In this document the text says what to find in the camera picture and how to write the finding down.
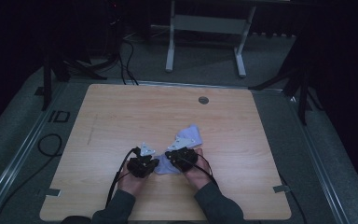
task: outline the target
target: gray sleeve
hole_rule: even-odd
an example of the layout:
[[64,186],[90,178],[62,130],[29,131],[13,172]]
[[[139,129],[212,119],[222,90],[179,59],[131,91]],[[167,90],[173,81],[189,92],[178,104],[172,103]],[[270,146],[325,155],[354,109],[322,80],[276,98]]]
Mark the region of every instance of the gray sleeve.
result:
[[241,208],[226,198],[214,183],[205,185],[194,197],[210,224],[245,223]]
[[92,216],[91,224],[125,224],[135,205],[135,197],[118,189],[108,206]]

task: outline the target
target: cable on floor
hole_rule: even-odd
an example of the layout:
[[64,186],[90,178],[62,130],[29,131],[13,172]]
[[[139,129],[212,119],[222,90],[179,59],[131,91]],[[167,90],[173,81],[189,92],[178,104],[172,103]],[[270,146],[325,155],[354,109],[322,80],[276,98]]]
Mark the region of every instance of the cable on floor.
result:
[[[47,152],[43,151],[43,149],[41,148],[41,143],[44,139],[51,137],[51,136],[55,136],[59,139],[59,145],[56,149],[56,151],[53,154],[48,154]],[[37,143],[37,149],[39,150],[40,153],[42,153],[44,156],[49,157],[48,161],[45,162],[45,164],[43,166],[41,166],[36,172],[34,172],[32,175],[30,175],[27,179],[25,179],[18,187],[16,187],[13,192],[11,192],[4,200],[4,202],[2,203],[1,207],[0,207],[0,216],[2,214],[2,211],[4,210],[5,206],[7,205],[8,201],[17,193],[17,191],[19,191],[25,184],[27,184],[32,178],[34,178],[37,174],[39,174],[43,169],[45,169],[51,162],[52,160],[54,160],[54,158],[56,157],[60,157],[62,155],[62,153],[60,153],[62,147],[62,138],[56,134],[56,133],[50,133],[47,134],[45,136],[43,136],[42,138],[39,139],[38,143]]]
[[[281,178],[283,184],[286,185],[286,186],[288,186],[286,180],[283,178],[283,176],[281,175],[281,173],[278,172],[278,174],[279,174],[279,177]],[[290,194],[292,195],[293,199],[295,200],[295,202],[296,202],[296,204],[297,204],[298,210],[300,211],[300,214],[301,214],[301,216],[302,216],[302,218],[303,218],[303,223],[304,223],[304,224],[307,224],[307,223],[308,223],[307,218],[305,217],[305,213],[304,213],[304,211],[302,210],[301,205],[300,205],[300,203],[298,202],[296,195],[293,193],[292,190],[290,190],[289,192],[290,192]]]
[[130,60],[133,55],[133,44],[128,40],[123,40],[123,43],[130,45],[131,53],[127,60],[126,65],[124,65],[121,55],[120,54],[118,55],[118,60],[120,61],[120,68],[121,68],[121,79],[123,80],[124,85],[127,85],[125,77],[124,77],[124,71],[126,71],[127,76],[130,78],[130,80],[132,82],[132,85],[139,86],[138,81],[135,79],[135,77],[133,76],[133,73],[130,71]]

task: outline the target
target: black cable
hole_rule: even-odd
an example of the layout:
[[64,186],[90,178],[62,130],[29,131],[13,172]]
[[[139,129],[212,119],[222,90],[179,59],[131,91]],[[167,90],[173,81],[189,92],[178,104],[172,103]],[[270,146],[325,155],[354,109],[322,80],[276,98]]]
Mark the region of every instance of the black cable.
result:
[[[283,178],[283,176],[281,175],[281,173],[278,172],[278,174],[279,174],[279,177],[281,178],[283,184],[286,185],[286,186],[288,186],[286,180]],[[298,210],[300,211],[300,214],[301,214],[301,216],[302,216],[302,218],[303,218],[304,224],[307,224],[308,222],[307,222],[307,219],[306,219],[306,217],[305,217],[305,213],[304,213],[304,211],[302,210],[302,208],[301,208],[301,206],[300,206],[300,203],[299,203],[298,200],[297,200],[297,197],[295,196],[295,194],[294,194],[291,190],[290,190],[290,194],[292,195],[293,199],[295,200],[295,202],[296,202],[296,204],[297,204]]]
[[[40,147],[40,143],[47,137],[50,136],[56,136],[59,139],[59,146],[57,147],[57,150],[54,152],[54,154],[48,154],[46,152],[44,152],[41,147]],[[0,207],[0,216],[2,214],[2,211],[4,210],[6,204],[8,203],[8,201],[17,193],[17,191],[19,191],[19,189],[21,189],[25,184],[28,183],[28,181],[30,181],[32,178],[34,178],[34,176],[36,176],[37,174],[39,174],[39,172],[41,172],[43,169],[45,169],[46,166],[48,166],[52,160],[54,160],[54,158],[59,157],[62,155],[62,153],[59,154],[60,150],[61,150],[61,146],[62,146],[62,139],[59,135],[57,135],[56,133],[50,133],[47,134],[45,136],[43,136],[41,139],[39,139],[38,143],[37,143],[37,148],[38,150],[45,156],[50,157],[50,159],[48,159],[48,161],[41,166],[36,172],[34,172],[32,175],[30,175],[27,179],[25,179],[18,187],[16,187],[12,193],[10,193],[4,200],[4,202],[2,203],[1,207]]]
[[124,85],[127,85],[127,83],[126,83],[126,79],[124,78],[124,71],[123,71],[123,61],[121,60],[121,55],[120,54],[118,54],[118,60],[120,61],[120,64],[121,64],[121,66],[120,66],[120,72],[121,72],[121,80],[123,80],[123,83],[124,83]]
[[127,158],[130,156],[130,154],[135,150],[135,148],[131,149],[129,151],[129,153],[127,153],[126,157],[124,158],[123,162],[120,165],[120,168],[118,169],[118,171],[116,172],[115,178],[113,179],[112,185],[110,186],[110,190],[109,193],[107,195],[107,199],[106,199],[106,204],[105,204],[105,208],[107,207],[107,205],[110,203],[110,201],[112,200],[112,195],[113,195],[113,191],[115,190],[115,185],[118,182],[118,180],[120,180],[122,177],[124,177],[125,175],[123,175],[122,177],[120,176],[121,170],[124,167],[124,164],[127,161]]
[[[191,164],[193,167],[196,167],[197,169],[201,170],[201,171],[202,171],[203,173],[205,173],[205,174],[212,180],[212,182],[219,188],[219,185],[217,184],[217,181],[214,179],[213,175],[210,175],[208,172],[206,172],[204,169],[202,169],[201,167],[199,167],[197,164],[195,164],[195,163],[193,163],[193,162],[191,162],[191,161],[188,161],[188,160],[186,160],[185,158],[179,157],[178,159],[179,159],[179,160],[182,160],[182,161],[185,161],[185,162]],[[212,170],[211,166],[209,165],[209,162],[208,162],[207,160],[206,160],[206,162],[208,163],[209,169]]]
[[125,78],[124,78],[124,69],[125,69],[125,71],[127,72],[127,75],[129,76],[132,84],[133,85],[136,84],[137,86],[139,86],[138,81],[135,79],[135,77],[133,76],[133,73],[130,71],[130,60],[131,60],[131,57],[133,55],[133,44],[130,43],[129,41],[127,41],[127,40],[124,40],[124,39],[123,39],[123,43],[126,43],[126,44],[131,46],[131,53],[130,53],[130,56],[129,56],[128,60],[127,60],[126,65],[124,65],[123,60],[121,58],[121,55],[118,54],[118,60],[120,61],[120,68],[121,68],[121,71],[120,71],[121,72],[121,79],[123,80],[124,85],[127,85],[127,83],[125,81]]

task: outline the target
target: hand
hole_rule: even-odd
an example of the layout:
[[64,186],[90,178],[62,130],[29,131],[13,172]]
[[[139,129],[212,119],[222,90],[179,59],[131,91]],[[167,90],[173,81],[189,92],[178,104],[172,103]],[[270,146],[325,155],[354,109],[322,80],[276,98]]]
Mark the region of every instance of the hand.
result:
[[128,161],[126,161],[123,167],[123,171],[120,173],[120,180],[118,180],[117,188],[124,190],[136,197],[141,193],[148,176],[145,178],[139,178],[135,177],[133,174],[129,174],[130,171],[127,169],[127,163]]
[[[197,148],[197,149],[195,149],[195,151],[197,154],[203,156],[202,148]],[[203,159],[202,157],[199,157],[199,159],[196,162],[196,165],[198,165],[200,168],[202,168],[206,172],[209,172],[209,170],[210,170],[208,162],[205,159]],[[188,182],[196,189],[201,189],[202,187],[207,185],[209,182],[211,182],[211,179],[209,178],[209,176],[207,176],[205,173],[203,173],[197,167],[191,168],[190,170],[185,172],[184,175],[187,178]]]

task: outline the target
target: round hole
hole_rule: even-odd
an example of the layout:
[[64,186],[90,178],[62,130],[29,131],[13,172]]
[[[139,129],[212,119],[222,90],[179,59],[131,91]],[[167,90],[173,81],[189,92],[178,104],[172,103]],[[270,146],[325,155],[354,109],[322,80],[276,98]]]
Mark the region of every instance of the round hole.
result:
[[201,97],[199,98],[199,102],[200,102],[200,104],[202,104],[202,105],[206,105],[206,104],[209,103],[209,99],[208,99],[208,97],[201,96]]

